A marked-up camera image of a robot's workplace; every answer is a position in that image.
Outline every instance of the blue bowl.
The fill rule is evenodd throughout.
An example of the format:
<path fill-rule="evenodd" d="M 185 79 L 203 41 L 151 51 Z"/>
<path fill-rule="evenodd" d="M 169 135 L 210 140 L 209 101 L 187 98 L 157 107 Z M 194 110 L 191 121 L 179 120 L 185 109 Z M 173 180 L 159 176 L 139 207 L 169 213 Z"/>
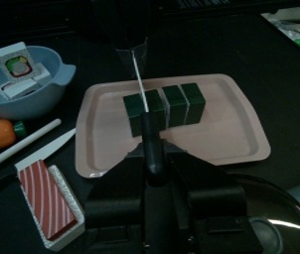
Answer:
<path fill-rule="evenodd" d="M 47 68 L 52 80 L 24 97 L 7 100 L 0 95 L 0 118 L 9 120 L 37 118 L 51 111 L 75 75 L 75 66 L 64 64 L 53 50 L 40 46 L 28 46 L 27 49 L 35 63 L 41 63 Z M 0 84 L 7 81 L 8 78 L 0 69 Z"/>

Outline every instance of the green cube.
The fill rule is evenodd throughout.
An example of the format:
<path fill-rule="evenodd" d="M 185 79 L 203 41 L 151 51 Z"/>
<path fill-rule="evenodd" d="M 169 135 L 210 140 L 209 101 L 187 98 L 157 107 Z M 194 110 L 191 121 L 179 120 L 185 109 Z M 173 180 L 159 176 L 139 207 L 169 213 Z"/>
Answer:
<path fill-rule="evenodd" d="M 165 105 L 158 93 L 158 90 L 150 90 L 145 92 L 149 110 L 153 112 L 157 125 L 159 130 L 166 129 L 166 113 Z M 137 137 L 142 135 L 142 123 L 141 123 L 141 114 L 145 112 L 143 99 L 141 94 L 132 94 L 123 96 L 123 104 L 127 112 L 131 135 Z"/>
<path fill-rule="evenodd" d="M 187 125 L 199 123 L 206 106 L 205 97 L 195 83 L 183 83 L 181 84 L 181 88 L 189 102 L 189 110 L 185 124 Z"/>
<path fill-rule="evenodd" d="M 137 137 L 142 134 L 141 114 L 145 112 L 145 105 L 141 94 L 137 93 L 123 96 L 123 104 L 130 122 L 131 135 L 132 137 Z"/>
<path fill-rule="evenodd" d="M 145 92 L 149 111 L 153 112 L 159 131 L 166 129 L 166 109 L 157 89 Z"/>
<path fill-rule="evenodd" d="M 185 125 L 187 100 L 178 85 L 162 87 L 166 98 L 167 128 Z"/>

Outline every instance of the white rod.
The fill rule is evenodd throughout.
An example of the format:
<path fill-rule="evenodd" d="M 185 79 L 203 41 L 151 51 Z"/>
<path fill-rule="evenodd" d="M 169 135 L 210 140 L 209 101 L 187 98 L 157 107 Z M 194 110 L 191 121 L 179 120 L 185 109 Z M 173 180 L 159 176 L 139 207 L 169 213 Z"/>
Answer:
<path fill-rule="evenodd" d="M 0 163 L 4 162 L 13 154 L 16 154 L 23 148 L 25 148 L 33 141 L 36 141 L 44 134 L 47 134 L 53 128 L 62 124 L 62 120 L 56 119 L 36 132 L 33 132 L 25 139 L 16 143 L 0 154 Z"/>
<path fill-rule="evenodd" d="M 135 69 L 135 74 L 137 74 L 137 78 L 138 78 L 141 94 L 142 94 L 142 98 L 143 98 L 145 112 L 149 112 L 147 100 L 146 100 L 146 96 L 145 96 L 145 88 L 143 88 L 143 83 L 142 83 L 142 79 L 141 79 L 141 75 L 139 75 L 139 70 L 138 70 L 137 60 L 135 60 L 135 56 L 134 56 L 134 51 L 131 51 L 131 53 L 132 53 L 132 60 L 134 60 L 134 69 Z"/>

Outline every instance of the black table surface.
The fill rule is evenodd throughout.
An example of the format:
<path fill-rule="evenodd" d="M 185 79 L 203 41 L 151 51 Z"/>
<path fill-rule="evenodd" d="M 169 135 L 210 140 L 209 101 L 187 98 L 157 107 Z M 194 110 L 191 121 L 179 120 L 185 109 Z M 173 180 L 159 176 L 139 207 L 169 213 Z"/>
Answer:
<path fill-rule="evenodd" d="M 86 90 L 98 83 L 128 80 L 106 38 L 75 34 L 28 45 L 52 48 L 75 64 L 72 83 L 56 108 L 25 121 L 33 132 L 53 119 L 63 124 L 0 164 L 0 177 L 13 165 L 66 131 L 75 128 Z M 300 184 L 300 48 L 258 16 L 210 17 L 157 24 L 149 36 L 143 78 L 224 73 L 236 81 L 256 110 L 270 145 L 269 157 L 224 166 L 230 173 L 264 178 L 289 189 Z M 82 205 L 96 180 L 75 171 L 75 139 L 47 159 L 60 168 Z M 82 253 L 82 235 L 60 253 Z M 17 183 L 0 190 L 0 253 L 52 253 L 44 248 Z"/>

